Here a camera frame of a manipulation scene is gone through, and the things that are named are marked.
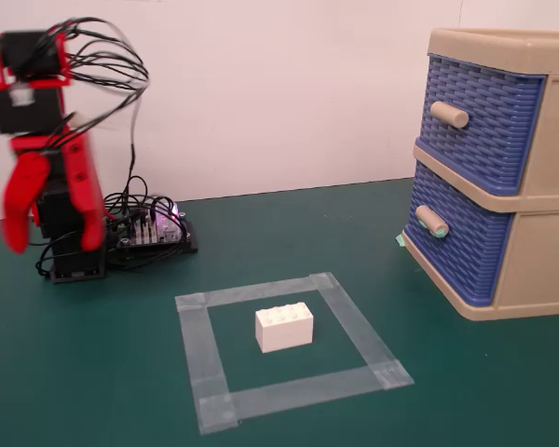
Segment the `black motor gripper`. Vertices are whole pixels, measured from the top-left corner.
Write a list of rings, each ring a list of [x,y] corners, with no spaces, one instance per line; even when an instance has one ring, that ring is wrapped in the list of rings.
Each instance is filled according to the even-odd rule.
[[[0,134],[10,137],[12,151],[61,151],[74,208],[83,219],[81,248],[95,251],[104,240],[104,204],[94,166],[89,135],[64,141],[70,130],[64,113],[62,87],[0,86]],[[29,215],[44,189],[50,171],[48,159],[36,152],[20,155],[3,194],[2,232],[16,253],[29,244]]]

